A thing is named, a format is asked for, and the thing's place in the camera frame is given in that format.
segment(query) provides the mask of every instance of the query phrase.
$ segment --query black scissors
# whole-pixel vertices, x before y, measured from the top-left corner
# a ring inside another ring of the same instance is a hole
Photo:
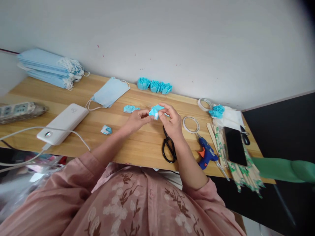
[[[168,136],[167,132],[165,131],[164,126],[163,126],[163,130],[164,130],[164,134],[165,134],[166,138],[163,141],[162,154],[163,154],[163,157],[165,158],[165,160],[167,160],[169,163],[174,163],[177,160],[176,152],[175,152],[175,146],[174,146],[173,140]],[[170,150],[172,157],[173,157],[173,160],[169,160],[166,157],[165,152],[164,152],[165,145],[167,145],[168,149]]]

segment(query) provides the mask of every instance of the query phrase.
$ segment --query power bank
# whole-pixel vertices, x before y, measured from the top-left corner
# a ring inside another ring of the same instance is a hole
[[[89,111],[86,108],[72,103],[46,127],[73,130],[88,113]],[[51,145],[61,144],[70,134],[70,132],[67,131],[52,130],[49,128],[42,129],[37,134],[37,138]]]

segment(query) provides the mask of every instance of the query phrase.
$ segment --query blue surgical mask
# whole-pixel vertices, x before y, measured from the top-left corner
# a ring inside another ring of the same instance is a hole
[[[130,89],[129,84],[125,81],[124,83],[123,81],[124,80],[118,80],[114,77],[110,78],[99,91],[94,93],[93,97],[87,102],[85,108],[88,110],[96,110],[102,107],[111,107],[117,99]],[[101,104],[102,107],[90,109],[91,101]]]
[[[41,49],[25,51],[17,58],[18,67],[26,70],[29,76],[63,89],[72,90],[73,82],[80,81],[84,75],[84,68],[78,61]]]

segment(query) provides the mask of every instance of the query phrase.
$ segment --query blue glue gun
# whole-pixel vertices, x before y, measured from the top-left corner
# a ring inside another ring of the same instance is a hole
[[[216,162],[219,158],[216,154],[214,154],[213,149],[211,148],[211,146],[208,144],[208,142],[201,137],[199,134],[197,134],[199,139],[199,143],[201,145],[201,147],[203,148],[203,151],[198,152],[203,158],[201,159],[201,161],[198,162],[200,168],[202,170],[206,169],[207,165],[209,164],[209,161],[214,161]]]

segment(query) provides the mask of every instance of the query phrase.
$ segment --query black smartphone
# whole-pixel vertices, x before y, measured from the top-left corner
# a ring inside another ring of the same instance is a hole
[[[224,127],[224,140],[227,147],[227,158],[229,161],[247,166],[245,151],[241,139],[240,131],[229,127]]]

